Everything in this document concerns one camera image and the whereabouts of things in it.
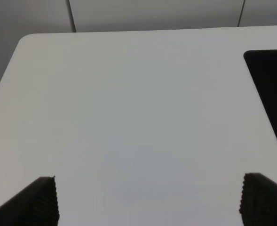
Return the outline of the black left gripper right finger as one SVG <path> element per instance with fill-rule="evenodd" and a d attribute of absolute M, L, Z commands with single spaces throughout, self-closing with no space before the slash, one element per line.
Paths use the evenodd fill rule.
<path fill-rule="evenodd" d="M 246 173 L 239 213 L 245 226 L 277 226 L 277 183 L 261 173 Z"/>

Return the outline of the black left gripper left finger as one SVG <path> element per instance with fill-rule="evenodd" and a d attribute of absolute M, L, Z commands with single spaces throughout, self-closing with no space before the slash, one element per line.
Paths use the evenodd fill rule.
<path fill-rule="evenodd" d="M 55 177 L 39 177 L 0 206 L 0 226 L 56 226 Z"/>

